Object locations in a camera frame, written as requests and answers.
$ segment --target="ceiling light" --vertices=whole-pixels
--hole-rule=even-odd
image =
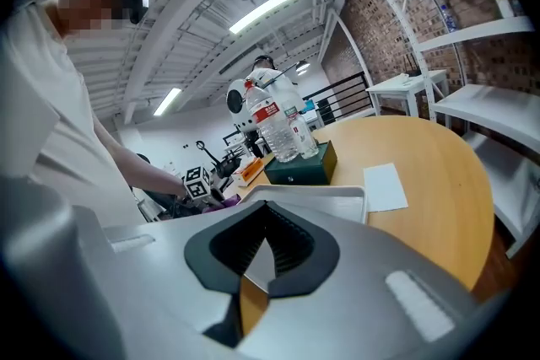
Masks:
[[[261,6],[253,9],[244,18],[240,19],[236,24],[234,24],[229,30],[236,35],[238,32],[244,29],[247,25],[253,23],[256,19],[263,16],[268,11],[276,8],[277,6],[287,1],[288,0],[268,0],[267,2],[263,3]]]
[[[154,116],[161,116],[163,112],[167,109],[167,107],[170,105],[170,103],[173,101],[173,99],[181,92],[180,89],[174,88],[172,89],[167,96],[165,96],[165,99],[163,99],[163,102],[159,104],[158,109],[154,112]]]
[[[307,70],[308,67],[310,67],[310,64],[309,63],[304,63],[303,65],[300,65],[300,66],[298,66],[296,68],[296,72],[299,73],[301,71],[304,71],[304,73],[305,73],[305,72],[307,72],[306,70]]]

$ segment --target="floor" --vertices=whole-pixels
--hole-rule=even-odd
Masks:
[[[529,239],[511,260],[505,252],[511,245],[512,238],[506,227],[495,218],[495,229],[488,259],[472,294],[480,302],[496,293],[515,287],[532,256],[532,249],[537,243],[537,232]]]

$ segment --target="ceiling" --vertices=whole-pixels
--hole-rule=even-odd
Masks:
[[[148,119],[173,87],[182,92],[166,113],[223,103],[229,83],[245,77],[257,55],[287,67],[320,50],[332,0],[292,0],[238,35],[229,31],[265,1],[151,0],[140,24],[70,38],[67,52],[102,119]]]

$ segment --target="brick wall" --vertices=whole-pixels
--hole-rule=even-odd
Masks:
[[[447,33],[438,5],[445,4],[459,29],[500,18],[494,0],[408,0],[406,16],[420,42]],[[385,0],[346,0],[341,17],[364,56],[375,83],[410,70],[405,55],[412,55],[407,36]],[[540,95],[540,68],[532,48],[532,34],[498,35],[426,51],[430,69],[447,70],[451,91],[462,86],[462,73],[469,83],[485,83]],[[322,61],[331,83],[359,65],[345,35],[336,26]],[[392,99],[383,106],[401,109]],[[421,106],[427,117],[427,106]]]

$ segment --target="person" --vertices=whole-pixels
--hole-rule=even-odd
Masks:
[[[298,93],[295,85],[292,83],[286,73],[279,71],[268,55],[258,56],[253,61],[251,73],[247,76],[255,85],[263,87],[278,104],[281,110],[285,111],[292,106],[296,107],[298,112],[305,108],[305,102]]]
[[[102,226],[144,223],[128,184],[186,196],[180,179],[140,159],[101,125],[64,44],[128,16],[140,21],[147,6],[148,0],[46,0],[18,8],[0,30],[0,70],[21,74],[59,116],[29,177],[89,207]]]

